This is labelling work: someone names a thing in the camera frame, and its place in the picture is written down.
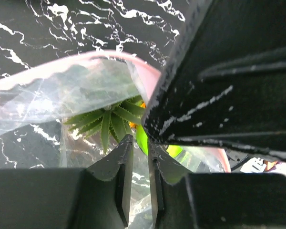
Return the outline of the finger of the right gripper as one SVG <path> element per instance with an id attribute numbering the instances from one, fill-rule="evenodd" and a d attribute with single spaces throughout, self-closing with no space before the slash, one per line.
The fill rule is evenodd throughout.
<path id="1" fill-rule="evenodd" d="M 149 139 L 286 162 L 286 0 L 193 0 L 142 119 Z"/>

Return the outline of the clear zip top bag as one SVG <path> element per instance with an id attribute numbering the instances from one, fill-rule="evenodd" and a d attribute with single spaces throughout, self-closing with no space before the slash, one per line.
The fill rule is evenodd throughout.
<path id="1" fill-rule="evenodd" d="M 123 52 L 88 52 L 0 79 L 0 135 L 70 118 L 140 95 L 148 103 L 160 72 Z"/>

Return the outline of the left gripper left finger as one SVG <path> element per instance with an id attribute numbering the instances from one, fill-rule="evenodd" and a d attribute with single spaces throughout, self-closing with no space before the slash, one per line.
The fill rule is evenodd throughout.
<path id="1" fill-rule="evenodd" d="M 132 135 L 88 168 L 0 169 L 0 229 L 123 229 L 132 171 Z"/>

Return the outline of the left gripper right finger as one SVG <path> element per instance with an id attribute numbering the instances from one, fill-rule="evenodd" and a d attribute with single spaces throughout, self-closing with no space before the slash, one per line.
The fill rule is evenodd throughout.
<path id="1" fill-rule="evenodd" d="M 286 229 L 286 176 L 193 173 L 148 143 L 156 229 Z"/>

